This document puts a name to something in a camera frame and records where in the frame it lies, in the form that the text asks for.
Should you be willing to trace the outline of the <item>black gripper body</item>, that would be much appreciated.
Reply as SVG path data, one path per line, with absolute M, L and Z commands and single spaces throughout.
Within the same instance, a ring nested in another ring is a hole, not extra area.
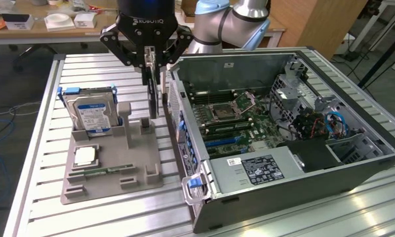
M 164 66 L 178 46 L 169 38 L 178 28 L 172 0 L 118 0 L 117 30 L 134 46 L 132 65 L 145 67 L 145 47 L 153 47 L 156 65 Z

